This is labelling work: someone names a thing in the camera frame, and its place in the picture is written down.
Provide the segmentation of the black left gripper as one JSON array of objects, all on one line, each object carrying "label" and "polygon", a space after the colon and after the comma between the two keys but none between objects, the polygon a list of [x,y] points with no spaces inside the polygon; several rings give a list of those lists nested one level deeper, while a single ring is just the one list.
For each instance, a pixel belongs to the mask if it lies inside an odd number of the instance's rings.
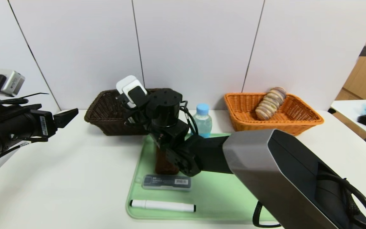
[{"label": "black left gripper", "polygon": [[77,108],[54,116],[51,112],[33,109],[3,111],[0,114],[0,151],[33,137],[40,137],[46,142],[49,137],[55,135],[57,128],[65,128],[77,115]]}]

